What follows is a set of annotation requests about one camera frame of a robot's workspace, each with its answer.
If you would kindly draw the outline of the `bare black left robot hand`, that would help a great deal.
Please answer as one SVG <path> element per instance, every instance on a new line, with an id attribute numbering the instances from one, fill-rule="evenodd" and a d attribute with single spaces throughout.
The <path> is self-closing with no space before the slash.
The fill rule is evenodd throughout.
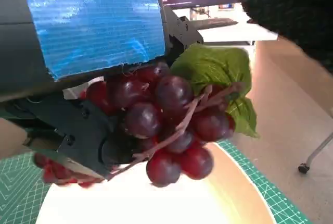
<path id="1" fill-rule="evenodd" d="M 109 179 L 131 161 L 116 117 L 64 89 L 172 62 L 203 38 L 162 0 L 1 0 L 1 117 L 29 133 L 28 147 Z"/>

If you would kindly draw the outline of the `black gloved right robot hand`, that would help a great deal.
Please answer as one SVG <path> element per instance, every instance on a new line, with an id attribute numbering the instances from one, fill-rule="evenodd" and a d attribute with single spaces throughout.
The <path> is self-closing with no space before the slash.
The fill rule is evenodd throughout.
<path id="1" fill-rule="evenodd" d="M 332 0 L 240 0 L 258 25 L 299 46 L 332 73 Z"/>

